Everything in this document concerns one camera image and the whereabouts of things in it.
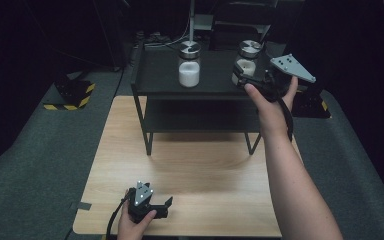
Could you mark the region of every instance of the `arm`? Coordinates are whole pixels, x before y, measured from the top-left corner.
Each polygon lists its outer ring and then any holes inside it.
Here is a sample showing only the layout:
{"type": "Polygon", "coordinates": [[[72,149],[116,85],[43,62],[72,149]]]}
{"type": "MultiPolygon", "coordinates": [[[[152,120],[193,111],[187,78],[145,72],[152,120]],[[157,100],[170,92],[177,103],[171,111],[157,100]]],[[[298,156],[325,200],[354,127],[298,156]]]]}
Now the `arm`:
{"type": "MultiPolygon", "coordinates": [[[[297,86],[298,79],[293,77],[283,98],[289,109],[297,86]]],[[[250,84],[245,90],[258,108],[270,193],[284,239],[342,239],[335,218],[288,139],[279,104],[268,102],[250,84]]]]}

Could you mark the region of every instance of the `wooden table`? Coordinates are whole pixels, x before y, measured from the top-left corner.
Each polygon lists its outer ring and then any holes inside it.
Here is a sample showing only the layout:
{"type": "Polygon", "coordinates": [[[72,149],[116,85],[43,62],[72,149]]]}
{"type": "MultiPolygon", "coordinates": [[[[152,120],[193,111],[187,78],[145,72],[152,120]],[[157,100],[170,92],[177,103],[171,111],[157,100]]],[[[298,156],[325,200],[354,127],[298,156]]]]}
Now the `wooden table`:
{"type": "Polygon", "coordinates": [[[104,234],[125,190],[141,180],[154,189],[151,204],[173,196],[168,218],[154,220],[146,235],[280,236],[264,145],[249,155],[243,138],[240,133],[158,134],[156,151],[148,156],[133,97],[116,97],[81,200],[91,208],[78,210],[74,231],[104,234]]]}

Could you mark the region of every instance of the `equipment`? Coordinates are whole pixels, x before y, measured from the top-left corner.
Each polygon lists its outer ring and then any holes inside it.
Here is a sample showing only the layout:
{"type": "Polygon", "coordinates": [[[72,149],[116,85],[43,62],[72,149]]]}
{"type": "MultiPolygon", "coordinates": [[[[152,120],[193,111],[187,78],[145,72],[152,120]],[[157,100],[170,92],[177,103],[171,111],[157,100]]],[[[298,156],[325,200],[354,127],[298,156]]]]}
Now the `equipment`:
{"type": "Polygon", "coordinates": [[[285,116],[289,140],[292,141],[292,114],[282,99],[282,97],[288,92],[289,85],[291,83],[289,75],[296,76],[311,83],[314,83],[316,78],[311,75],[292,56],[292,54],[272,58],[270,63],[271,68],[265,70],[265,76],[262,80],[244,74],[244,70],[237,63],[235,63],[233,67],[233,74],[238,78],[236,86],[238,88],[244,88],[245,84],[252,84],[269,102],[278,102],[282,108],[283,115],[285,116]]]}
{"type": "Polygon", "coordinates": [[[149,188],[149,183],[143,184],[138,181],[136,189],[129,189],[129,214],[132,217],[133,222],[139,223],[142,219],[152,210],[157,211],[154,219],[167,218],[168,208],[173,202],[173,197],[170,197],[164,205],[151,205],[151,200],[154,190],[149,188]]]}

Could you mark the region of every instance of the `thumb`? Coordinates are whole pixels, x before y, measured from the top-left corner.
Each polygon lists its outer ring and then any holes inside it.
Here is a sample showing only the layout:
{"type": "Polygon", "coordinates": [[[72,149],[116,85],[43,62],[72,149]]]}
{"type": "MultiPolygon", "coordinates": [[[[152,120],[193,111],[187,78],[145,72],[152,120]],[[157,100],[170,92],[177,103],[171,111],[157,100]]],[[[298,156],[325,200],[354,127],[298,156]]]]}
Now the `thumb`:
{"type": "Polygon", "coordinates": [[[246,84],[245,91],[259,110],[264,109],[268,102],[252,84],[246,84]]]}
{"type": "Polygon", "coordinates": [[[142,219],[140,223],[138,223],[138,226],[142,229],[142,231],[145,231],[145,229],[151,223],[152,219],[154,219],[155,215],[157,215],[157,211],[152,210],[148,214],[146,214],[146,216],[142,219]]]}

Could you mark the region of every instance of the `shelf leg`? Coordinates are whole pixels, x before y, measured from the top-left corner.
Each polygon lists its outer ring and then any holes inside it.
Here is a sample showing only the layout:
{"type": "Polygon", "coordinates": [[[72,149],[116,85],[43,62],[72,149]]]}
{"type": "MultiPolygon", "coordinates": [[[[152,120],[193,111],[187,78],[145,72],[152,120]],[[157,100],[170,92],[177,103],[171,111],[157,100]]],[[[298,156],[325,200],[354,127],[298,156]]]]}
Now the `shelf leg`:
{"type": "Polygon", "coordinates": [[[145,140],[145,143],[146,143],[146,154],[148,156],[151,155],[151,152],[152,152],[152,141],[154,140],[154,133],[149,133],[149,139],[148,140],[145,140]]]}
{"type": "Polygon", "coordinates": [[[261,140],[261,134],[258,133],[257,139],[255,139],[255,142],[254,142],[253,146],[251,146],[251,142],[249,141],[248,133],[245,133],[245,140],[246,140],[246,145],[248,146],[249,155],[252,155],[252,154],[254,154],[255,149],[257,148],[258,143],[261,140]]]}

